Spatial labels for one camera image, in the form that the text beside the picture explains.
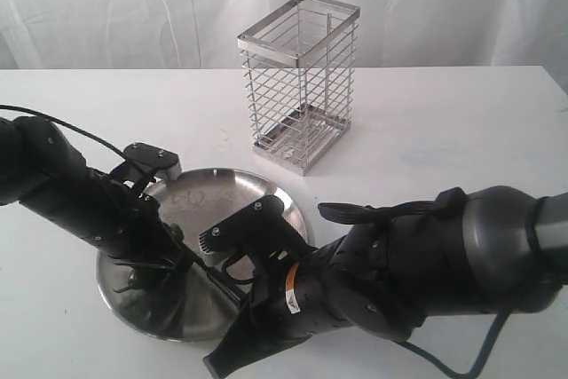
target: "sticker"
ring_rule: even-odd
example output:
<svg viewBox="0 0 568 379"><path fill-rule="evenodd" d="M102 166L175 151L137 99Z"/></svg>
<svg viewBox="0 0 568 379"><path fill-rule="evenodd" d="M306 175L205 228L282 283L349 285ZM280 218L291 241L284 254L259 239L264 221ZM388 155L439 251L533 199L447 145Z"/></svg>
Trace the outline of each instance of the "sticker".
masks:
<svg viewBox="0 0 568 379"><path fill-rule="evenodd" d="M292 314L298 314L300 312L300 306L294 294L294 278L296 277L298 266L300 266L298 262L293 264L286 276L286 305Z"/></svg>

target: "white table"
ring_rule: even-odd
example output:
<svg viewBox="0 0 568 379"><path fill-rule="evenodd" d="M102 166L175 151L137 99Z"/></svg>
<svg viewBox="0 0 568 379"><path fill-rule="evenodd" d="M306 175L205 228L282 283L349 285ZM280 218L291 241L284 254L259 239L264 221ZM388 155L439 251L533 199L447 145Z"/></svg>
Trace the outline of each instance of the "white table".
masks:
<svg viewBox="0 0 568 379"><path fill-rule="evenodd" d="M298 202L317 244L346 230L319 201L375 206L431 199L462 186L504 184L534 196L568 190L568 98L540 67L359 69L352 129L300 178L252 154L240 70L0 72L0 103L32 107L118 146L145 141L179 154L185 170L254 171ZM14 114L0 113L12 118ZM119 159L66 132L89 164ZM168 343L123 325L95 282L95 250L20 206L0 208L0 377L209 378L216 343ZM515 316L484 378L565 378L568 294ZM413 342L465 370L489 316L428 319ZM243 369L232 379L439 378L435 368L356 328Z"/></svg>

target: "wire basket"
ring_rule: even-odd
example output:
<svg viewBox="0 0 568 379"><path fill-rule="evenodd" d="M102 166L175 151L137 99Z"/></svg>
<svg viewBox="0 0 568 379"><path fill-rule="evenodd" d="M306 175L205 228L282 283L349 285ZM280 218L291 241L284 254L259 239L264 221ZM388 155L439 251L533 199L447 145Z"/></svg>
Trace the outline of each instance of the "wire basket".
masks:
<svg viewBox="0 0 568 379"><path fill-rule="evenodd" d="M359 14L290 0L238 36L256 153L304 175L350 128Z"/></svg>

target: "chrome wire caddy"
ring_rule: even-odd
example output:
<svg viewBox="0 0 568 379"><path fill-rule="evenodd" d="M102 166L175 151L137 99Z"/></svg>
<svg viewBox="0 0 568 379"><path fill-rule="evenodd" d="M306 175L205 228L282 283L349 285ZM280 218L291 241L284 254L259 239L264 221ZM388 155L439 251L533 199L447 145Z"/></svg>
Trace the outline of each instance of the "chrome wire caddy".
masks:
<svg viewBox="0 0 568 379"><path fill-rule="evenodd" d="M257 154L304 175L350 128L359 15L290 0L238 36Z"/></svg>

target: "white backdrop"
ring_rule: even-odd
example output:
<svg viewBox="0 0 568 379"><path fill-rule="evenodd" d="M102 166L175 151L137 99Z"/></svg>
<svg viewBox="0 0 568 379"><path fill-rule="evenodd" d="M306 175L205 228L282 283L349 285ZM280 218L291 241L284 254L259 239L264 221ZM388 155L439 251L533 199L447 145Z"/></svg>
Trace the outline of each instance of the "white backdrop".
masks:
<svg viewBox="0 0 568 379"><path fill-rule="evenodd" d="M0 0L0 68L239 67L287 0ZM340 0L359 67L543 65L568 89L568 0Z"/></svg>

